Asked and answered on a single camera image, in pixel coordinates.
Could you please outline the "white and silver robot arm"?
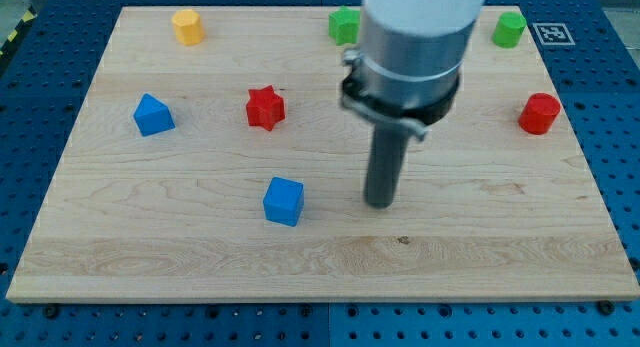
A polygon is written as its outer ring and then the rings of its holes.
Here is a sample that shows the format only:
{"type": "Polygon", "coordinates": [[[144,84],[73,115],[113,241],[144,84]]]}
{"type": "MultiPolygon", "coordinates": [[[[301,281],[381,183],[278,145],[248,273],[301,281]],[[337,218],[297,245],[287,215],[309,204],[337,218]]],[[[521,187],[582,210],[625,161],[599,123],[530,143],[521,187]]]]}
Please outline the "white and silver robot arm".
{"type": "Polygon", "coordinates": [[[341,103],[375,137],[423,140],[451,109],[485,0],[362,0],[341,103]]]}

